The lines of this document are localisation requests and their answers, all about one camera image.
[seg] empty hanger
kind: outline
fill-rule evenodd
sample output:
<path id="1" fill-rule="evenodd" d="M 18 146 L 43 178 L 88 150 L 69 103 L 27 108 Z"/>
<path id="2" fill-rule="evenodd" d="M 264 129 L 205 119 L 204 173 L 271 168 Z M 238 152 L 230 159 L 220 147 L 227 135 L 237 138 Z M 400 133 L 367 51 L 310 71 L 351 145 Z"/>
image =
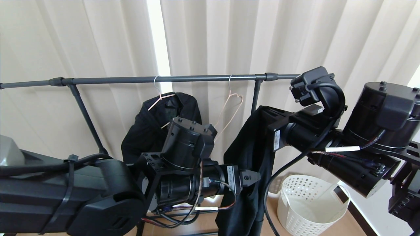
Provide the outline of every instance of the empty hanger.
<path id="1" fill-rule="evenodd" d="M 160 100 L 162 100 L 163 98 L 167 98 L 167 97 L 172 97 L 172 96 L 175 96 L 175 94 L 170 94 L 170 95 L 166 95 L 166 96 L 163 96 L 162 97 L 162 92 L 160 91 L 160 89 L 158 88 L 158 87 L 156 87 L 156 84 L 155 84 L 155 81 L 156 81 L 156 78 L 157 77 L 159 77 L 159 76 L 156 76 L 155 77 L 155 79 L 153 80 L 153 86 L 155 86 L 155 88 L 159 91 L 159 98 L 156 100 L 156 102 L 155 103 L 153 103 L 153 105 L 151 105 L 150 107 L 149 107 L 149 109 L 148 110 L 150 110 L 150 109 L 152 109 Z"/>
<path id="2" fill-rule="evenodd" d="M 236 113 L 238 112 L 239 108 L 241 108 L 242 103 L 243 103 L 243 101 L 244 101 L 244 96 L 239 95 L 239 94 L 237 94 L 237 93 L 231 93 L 231 77 L 232 77 L 232 75 L 230 75 L 230 76 L 229 76 L 229 80 L 228 80 L 228 85 L 229 85 L 229 96 L 228 96 L 228 99 L 226 100 L 225 104 L 223 105 L 223 108 L 222 108 L 222 110 L 220 111 L 220 114 L 219 114 L 219 118 L 217 118 L 217 123 L 214 125 L 214 127 L 216 127 L 216 125 L 217 125 L 217 124 L 219 124 L 219 120 L 220 120 L 220 117 L 221 117 L 221 115 L 222 115 L 222 113 L 223 113 L 223 110 L 225 109 L 226 104 L 228 103 L 229 99 L 230 99 L 232 96 L 236 95 L 236 97 L 240 97 L 240 98 L 241 98 L 241 103 L 239 104 L 238 109 L 235 111 L 235 113 L 234 113 L 234 115 L 232 116 L 231 120 L 230 120 L 230 121 L 226 124 L 226 126 L 222 129 L 222 131 L 221 131 L 220 133 L 218 133 L 218 135 L 217 135 L 217 136 L 216 136 L 216 138 L 214 139 L 214 141 L 215 141 L 215 142 L 216 142 L 216 140 L 217 140 L 217 139 L 221 136 L 221 134 L 223 133 L 223 131 L 225 131 L 225 129 L 228 127 L 228 125 L 232 122 L 232 120 L 234 119 L 234 117 L 235 117 Z"/>

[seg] hanger hook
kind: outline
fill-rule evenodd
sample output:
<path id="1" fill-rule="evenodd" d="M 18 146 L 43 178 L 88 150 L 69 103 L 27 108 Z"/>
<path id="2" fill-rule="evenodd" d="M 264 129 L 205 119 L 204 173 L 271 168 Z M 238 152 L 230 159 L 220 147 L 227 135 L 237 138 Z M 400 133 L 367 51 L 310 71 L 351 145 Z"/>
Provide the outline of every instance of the hanger hook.
<path id="1" fill-rule="evenodd" d="M 229 91 L 231 91 L 231 78 L 232 78 L 232 75 L 229 76 L 229 80 L 228 80 Z"/>
<path id="2" fill-rule="evenodd" d="M 157 77 L 160 77 L 160 76 L 156 76 L 155 77 L 155 79 L 153 80 L 153 86 L 155 86 L 155 88 L 159 91 L 159 93 L 162 93 L 162 91 L 158 87 L 156 87 L 156 83 L 155 82 L 156 82 L 156 78 Z"/>

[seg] white plastic basket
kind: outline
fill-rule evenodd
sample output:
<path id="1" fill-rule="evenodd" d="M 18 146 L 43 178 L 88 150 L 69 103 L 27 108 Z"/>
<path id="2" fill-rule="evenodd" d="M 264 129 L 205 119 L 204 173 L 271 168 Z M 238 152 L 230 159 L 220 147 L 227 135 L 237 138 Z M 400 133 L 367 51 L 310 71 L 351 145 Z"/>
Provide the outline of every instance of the white plastic basket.
<path id="1" fill-rule="evenodd" d="M 334 190 L 340 187 L 321 179 L 291 175 L 280 190 L 277 216 L 281 225 L 293 236 L 317 236 L 346 213 L 350 194 L 342 202 Z"/>

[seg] black jacket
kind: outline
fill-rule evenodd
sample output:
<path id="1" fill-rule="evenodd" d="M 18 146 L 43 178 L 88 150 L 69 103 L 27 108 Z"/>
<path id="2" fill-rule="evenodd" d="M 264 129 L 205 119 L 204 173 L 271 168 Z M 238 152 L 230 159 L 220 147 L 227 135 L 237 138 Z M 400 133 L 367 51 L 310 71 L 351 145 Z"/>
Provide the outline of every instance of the black jacket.
<path id="1" fill-rule="evenodd" d="M 266 135 L 267 123 L 263 113 L 270 107 L 259 107 L 245 122 L 232 145 L 224 155 L 225 164 L 238 165 L 239 169 L 259 172 L 261 180 L 244 188 L 233 208 L 219 211 L 216 224 L 220 236 L 259 236 L 264 219 L 265 186 L 271 177 L 274 155 Z M 225 195 L 222 206 L 231 204 L 233 197 Z"/>
<path id="2" fill-rule="evenodd" d="M 134 125 L 125 136 L 121 151 L 125 163 L 134 163 L 142 152 L 160 152 L 168 134 L 169 126 L 161 128 L 174 117 L 179 116 L 201 124 L 197 100 L 185 93 L 175 94 L 159 101 L 150 111 L 149 107 L 159 98 L 154 97 L 143 103 Z"/>

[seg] dark brown baseboard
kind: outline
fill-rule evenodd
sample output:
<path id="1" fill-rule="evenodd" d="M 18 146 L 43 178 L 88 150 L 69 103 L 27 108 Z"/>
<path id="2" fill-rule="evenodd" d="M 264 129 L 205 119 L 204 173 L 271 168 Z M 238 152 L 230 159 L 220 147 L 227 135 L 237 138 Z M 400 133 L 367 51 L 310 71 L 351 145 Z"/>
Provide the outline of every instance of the dark brown baseboard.
<path id="1" fill-rule="evenodd" d="M 350 201 L 348 209 L 367 236 L 378 236 L 352 201 Z"/>

